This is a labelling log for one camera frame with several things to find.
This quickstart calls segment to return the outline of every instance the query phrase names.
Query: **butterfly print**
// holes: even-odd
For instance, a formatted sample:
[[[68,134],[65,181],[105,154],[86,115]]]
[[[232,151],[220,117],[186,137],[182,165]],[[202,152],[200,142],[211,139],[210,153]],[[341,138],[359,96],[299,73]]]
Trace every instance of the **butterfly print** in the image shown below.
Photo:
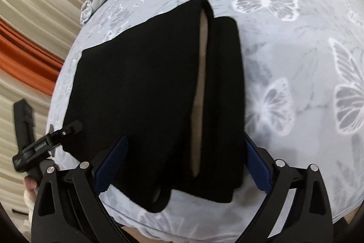
[[[363,19],[360,18],[359,12],[352,6],[350,3],[347,3],[345,0],[341,0],[346,7],[349,9],[348,19],[359,26],[364,26]]]
[[[116,36],[118,36],[120,33],[122,33],[125,29],[127,29],[127,24],[129,23],[129,21],[126,21],[124,24],[122,24],[115,32],[113,32],[113,30],[109,30],[104,39],[103,42],[112,40],[113,38],[115,38]]]
[[[341,134],[357,132],[364,123],[364,78],[352,54],[337,40],[329,38],[336,71],[345,80],[334,89],[336,127]]]
[[[333,178],[334,205],[339,206],[338,209],[333,209],[333,215],[338,215],[342,211],[341,207],[344,209],[349,208],[355,201],[362,200],[361,196],[364,190],[364,142],[359,133],[351,137],[351,146],[352,165],[345,164],[340,160],[336,161],[342,178],[340,179],[339,176]],[[353,196],[348,193],[349,188],[355,189]]]
[[[298,0],[235,0],[233,8],[242,14],[249,14],[267,8],[282,21],[294,21],[298,13]]]
[[[255,132],[265,124],[278,136],[286,136],[294,126],[293,101],[285,77],[274,81],[261,100],[256,101],[248,96],[246,106],[245,121],[248,132]]]
[[[140,0],[138,1],[135,5],[133,5],[134,7],[139,7],[141,6],[143,3],[145,2],[145,0]]]

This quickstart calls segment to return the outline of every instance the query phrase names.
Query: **bed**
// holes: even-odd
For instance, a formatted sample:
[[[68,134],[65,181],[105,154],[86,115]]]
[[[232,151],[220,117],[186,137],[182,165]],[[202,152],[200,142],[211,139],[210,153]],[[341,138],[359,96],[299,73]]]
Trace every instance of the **bed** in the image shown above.
[[[62,127],[82,50],[186,1],[107,0],[89,13],[59,75],[48,127]],[[294,167],[319,166],[336,222],[364,199],[364,0],[209,2],[216,16],[238,23],[246,131],[275,159]],[[78,165],[62,148],[55,161],[62,169]],[[113,186],[100,198],[117,222],[153,239],[233,242],[265,197],[245,175],[229,204],[174,190],[166,209],[148,213]],[[272,233],[282,228],[293,195]]]

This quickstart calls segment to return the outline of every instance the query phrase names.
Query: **black fabric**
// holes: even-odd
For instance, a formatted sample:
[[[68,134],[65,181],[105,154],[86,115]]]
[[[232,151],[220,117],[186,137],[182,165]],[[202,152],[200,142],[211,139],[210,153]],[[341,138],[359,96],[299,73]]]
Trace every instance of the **black fabric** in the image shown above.
[[[216,202],[231,202],[233,190],[243,182],[244,97],[236,22],[230,17],[215,18],[209,23],[206,53],[200,173],[193,178],[190,170],[189,178],[177,189]]]
[[[349,224],[343,217],[339,219],[336,223],[334,223],[334,240],[336,240],[343,234],[348,225]]]
[[[200,14],[208,19],[201,170],[192,177],[190,127]],[[82,52],[63,125],[83,130],[63,143],[80,162],[125,135],[129,150],[113,185],[150,212],[172,188],[230,202],[243,176],[243,67],[235,22],[191,0]]]

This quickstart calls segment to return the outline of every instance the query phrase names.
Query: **black mount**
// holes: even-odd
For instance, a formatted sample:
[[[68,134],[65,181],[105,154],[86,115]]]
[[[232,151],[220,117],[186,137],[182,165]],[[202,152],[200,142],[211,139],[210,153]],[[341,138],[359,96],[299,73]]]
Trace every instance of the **black mount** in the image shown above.
[[[40,185],[43,177],[41,162],[50,157],[49,151],[60,145],[63,139],[81,131],[82,124],[80,121],[75,121],[35,141],[32,107],[25,99],[22,99],[14,103],[13,110],[19,149],[17,155],[13,157],[14,169],[17,172],[28,172],[28,175]]]
[[[22,142],[18,143],[19,153],[13,161],[16,170],[29,172],[34,167],[39,167],[39,162],[45,156],[49,156],[48,151],[61,144],[64,137],[70,137],[80,131],[81,123],[74,122],[24,146],[29,139],[34,139],[33,135],[21,136],[22,133],[33,133],[32,120],[29,120],[32,117],[25,103],[19,104],[23,106],[25,116],[14,116],[17,139]],[[123,141],[122,137],[115,148],[118,145],[121,147]],[[258,187],[267,192],[267,196],[236,242],[332,243],[331,209],[319,168],[314,164],[307,169],[292,168],[283,160],[273,160],[265,149],[256,147],[247,135],[245,141],[248,147],[247,167],[255,171],[253,178]],[[33,243],[135,242],[116,226],[94,190],[94,172],[101,163],[105,163],[103,160],[113,151],[114,148],[101,151],[91,163],[82,162],[72,170],[58,171],[54,166],[47,169],[40,183],[33,213]],[[264,166],[255,166],[257,162]],[[111,181],[108,181],[108,185],[103,184],[103,190],[107,189]],[[281,213],[289,189],[294,188],[296,195],[283,230],[268,238]]]

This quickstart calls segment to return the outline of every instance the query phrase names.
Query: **finger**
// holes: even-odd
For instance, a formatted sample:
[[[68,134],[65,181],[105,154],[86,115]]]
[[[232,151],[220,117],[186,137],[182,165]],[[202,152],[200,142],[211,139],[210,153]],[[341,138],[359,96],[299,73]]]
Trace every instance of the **finger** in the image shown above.
[[[37,182],[29,176],[24,178],[24,185],[25,188],[29,191],[35,190],[37,188]]]
[[[30,191],[27,190],[29,198],[32,202],[35,202],[35,200],[37,199],[37,194],[34,192],[34,190]]]

